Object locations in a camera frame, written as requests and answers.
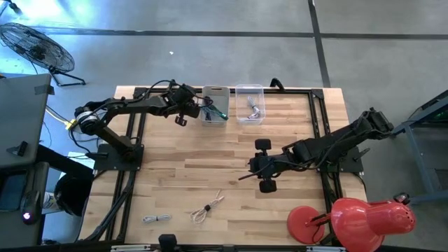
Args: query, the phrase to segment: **red lamp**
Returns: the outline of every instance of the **red lamp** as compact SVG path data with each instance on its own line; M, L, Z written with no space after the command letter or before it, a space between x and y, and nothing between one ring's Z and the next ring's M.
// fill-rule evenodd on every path
M385 235L405 234L415 227L415 215L406 206L409 196L399 195L395 201L367 203L359 199L338 199L331 213L319 215L310 206L299 206L289 213L288 231L303 244L322 239L331 222L336 238L350 252L375 251Z

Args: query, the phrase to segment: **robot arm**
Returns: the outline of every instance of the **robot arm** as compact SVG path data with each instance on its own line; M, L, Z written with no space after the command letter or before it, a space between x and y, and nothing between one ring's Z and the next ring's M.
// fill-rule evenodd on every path
M270 193L277 190L272 178L280 176L287 170L303 172L308 169L318 169L324 163L336 163L348 151L367 139L384 139L393 129L392 124L384 117L381 111L371 108L364 111L361 116L350 125L318 139L305 139L291 143L282 148L279 155L268 155L271 149L269 139L258 139L255 148L262 152L256 153L249 161L251 174L239 178L246 179L257 176L262 179L260 191Z
M180 126L186 126L187 121L183 119L184 116L197 118L200 114L201 108L193 100L193 97L197 97L195 89L186 84L179 85L172 80L166 92L148 97L150 91L151 89L146 90L136 99L110 98L104 101L90 101L78 107L75 110L75 117L81 132L90 136L97 135L114 147L119 155L132 159L135 146L130 139L126 136L118 136L107 127L116 115L150 113L154 116L168 117L178 114L175 122ZM97 115L100 110L105 110L102 118Z

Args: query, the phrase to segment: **white cable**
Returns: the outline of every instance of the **white cable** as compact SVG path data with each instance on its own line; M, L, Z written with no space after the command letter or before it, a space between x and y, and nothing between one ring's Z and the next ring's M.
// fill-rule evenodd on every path
M145 216L143 217L144 223L152 223L154 221L169 221L171 216L169 214L162 214L161 216Z
M253 109L253 114L248 116L249 119L256 119L260 117L261 111L257 108L255 105L255 101L252 99L252 97L248 96L247 101L249 103L249 106Z
M222 200L224 200L224 196L218 197L220 192L221 190L219 190L218 193L216 193L215 199L212 202L205 205L203 208L190 213L190 219L194 224L200 224L203 221L205 221L207 213L210 211L210 209L215 207Z

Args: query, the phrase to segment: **fan stand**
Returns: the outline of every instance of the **fan stand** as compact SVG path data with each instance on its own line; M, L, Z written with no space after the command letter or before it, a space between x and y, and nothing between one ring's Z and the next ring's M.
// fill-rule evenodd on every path
M84 81L84 79L82 79L82 78L78 78L78 77L76 77L76 76L72 76L72 75L67 74L67 73L62 73L61 71L57 70L57 69L56 69L55 67L53 67L53 66L51 66L51 67L48 69L48 71L50 72L50 74L51 74L51 76L53 77L53 79L55 79L56 84L57 84L58 87L66 87L66 86L71 86L71 85L85 85L85 81ZM79 83L61 84L61 83L56 79L55 74L62 74L63 76L68 76L68 77L70 77L70 78L74 78L74 79L76 79L76 80L78 80L78 81L81 81L81 82L79 82Z

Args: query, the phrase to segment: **green object in bin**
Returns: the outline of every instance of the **green object in bin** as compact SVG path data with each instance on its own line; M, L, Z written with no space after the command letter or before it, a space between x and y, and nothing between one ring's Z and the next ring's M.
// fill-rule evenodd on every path
M204 110L205 113L213 113L224 120L229 120L229 117L223 112L219 111L219 109L217 109L214 105L203 107L202 109Z

